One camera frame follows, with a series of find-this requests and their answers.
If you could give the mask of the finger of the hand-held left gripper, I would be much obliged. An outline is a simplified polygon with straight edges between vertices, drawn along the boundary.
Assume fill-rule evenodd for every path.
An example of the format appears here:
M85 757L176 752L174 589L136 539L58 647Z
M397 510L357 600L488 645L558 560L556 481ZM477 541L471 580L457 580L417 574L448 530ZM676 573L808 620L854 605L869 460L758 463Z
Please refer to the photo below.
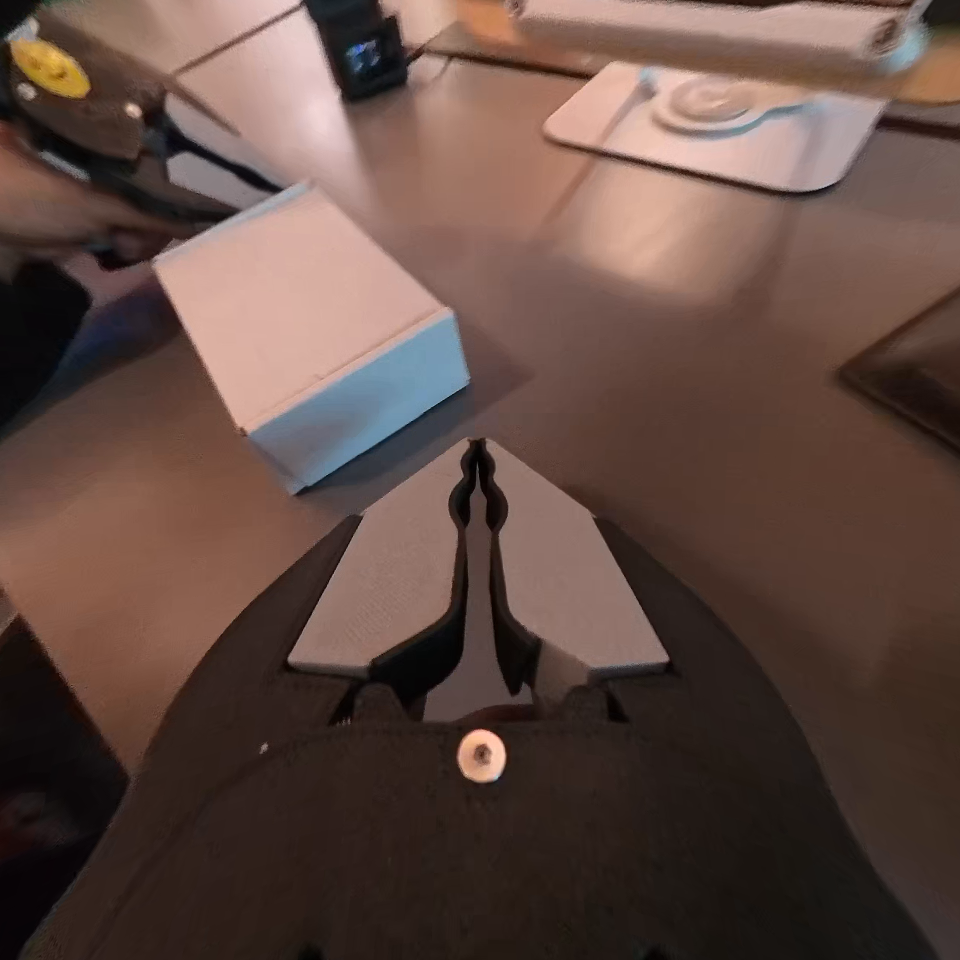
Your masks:
M162 131L164 163L169 156L180 151L193 151L201 157L212 155L205 146L226 151L243 152L248 156L246 168L227 166L239 179L251 186L251 191L282 191L284 177L270 168L262 155L231 127L185 99L179 92L168 90L163 99Z
M229 165L246 168L249 157L243 151L218 150L213 146L204 146L204 149L212 158L200 156L193 150L181 150L166 157L165 169L170 182L234 210L250 208L252 186L228 169Z

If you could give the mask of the dark flat pad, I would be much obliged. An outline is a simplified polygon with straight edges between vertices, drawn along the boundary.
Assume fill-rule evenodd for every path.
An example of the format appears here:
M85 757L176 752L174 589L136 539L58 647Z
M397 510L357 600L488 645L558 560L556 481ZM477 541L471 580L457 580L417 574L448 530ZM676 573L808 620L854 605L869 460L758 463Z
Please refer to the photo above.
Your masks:
M851 357L838 382L953 456L959 455L959 290Z

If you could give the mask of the person's left forearm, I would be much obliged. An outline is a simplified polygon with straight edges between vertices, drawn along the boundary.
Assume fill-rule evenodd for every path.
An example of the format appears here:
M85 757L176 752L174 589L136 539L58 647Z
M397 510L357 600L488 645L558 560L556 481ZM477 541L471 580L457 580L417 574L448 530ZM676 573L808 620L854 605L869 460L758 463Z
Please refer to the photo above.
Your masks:
M49 261L28 259L2 281L2 431L47 389L91 305L90 291Z

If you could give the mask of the small black screen device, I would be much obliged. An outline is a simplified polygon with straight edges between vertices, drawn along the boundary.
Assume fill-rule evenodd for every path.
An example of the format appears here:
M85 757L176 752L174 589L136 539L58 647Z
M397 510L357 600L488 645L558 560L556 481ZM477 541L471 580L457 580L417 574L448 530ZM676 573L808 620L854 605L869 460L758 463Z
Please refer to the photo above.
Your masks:
M345 102L402 88L408 57L400 22L379 1L303 1Z

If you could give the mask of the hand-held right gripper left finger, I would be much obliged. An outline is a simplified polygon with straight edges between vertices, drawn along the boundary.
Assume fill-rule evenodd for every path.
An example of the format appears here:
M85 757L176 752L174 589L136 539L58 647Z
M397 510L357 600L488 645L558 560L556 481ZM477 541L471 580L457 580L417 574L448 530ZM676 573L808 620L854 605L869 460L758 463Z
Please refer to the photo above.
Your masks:
M463 438L357 521L288 655L290 669L420 705L458 666L479 443Z

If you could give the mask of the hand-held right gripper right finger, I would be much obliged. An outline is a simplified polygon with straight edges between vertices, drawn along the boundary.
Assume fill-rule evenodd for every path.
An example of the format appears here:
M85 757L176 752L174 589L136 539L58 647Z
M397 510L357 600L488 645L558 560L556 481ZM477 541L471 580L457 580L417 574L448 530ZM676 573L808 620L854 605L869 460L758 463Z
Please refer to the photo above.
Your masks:
M571 690L670 666L596 516L499 443L480 442L497 663L508 690Z

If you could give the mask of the white cardboard box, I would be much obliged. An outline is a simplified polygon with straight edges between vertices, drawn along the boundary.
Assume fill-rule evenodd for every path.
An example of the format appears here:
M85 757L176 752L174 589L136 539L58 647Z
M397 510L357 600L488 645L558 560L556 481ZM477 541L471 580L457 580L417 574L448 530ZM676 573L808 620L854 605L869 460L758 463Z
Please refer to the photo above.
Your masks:
M289 495L471 383L454 311L313 184L152 270L234 428Z

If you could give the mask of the white monitor stand base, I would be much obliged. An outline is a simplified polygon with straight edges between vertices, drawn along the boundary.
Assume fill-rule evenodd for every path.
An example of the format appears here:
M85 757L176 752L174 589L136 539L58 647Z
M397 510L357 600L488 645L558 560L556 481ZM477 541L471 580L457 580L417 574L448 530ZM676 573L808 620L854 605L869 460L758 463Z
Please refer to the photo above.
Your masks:
M846 177L888 105L797 84L614 62L542 130L558 146L805 195Z

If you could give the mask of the person's left hand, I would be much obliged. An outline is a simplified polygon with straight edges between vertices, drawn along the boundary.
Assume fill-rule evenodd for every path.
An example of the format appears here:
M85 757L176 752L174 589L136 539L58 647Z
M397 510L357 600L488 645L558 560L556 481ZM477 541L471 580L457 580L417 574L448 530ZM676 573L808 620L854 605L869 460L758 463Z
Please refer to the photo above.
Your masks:
M65 259L104 246L126 262L160 252L190 229L48 166L19 131L1 126L1 258L8 279L30 259Z

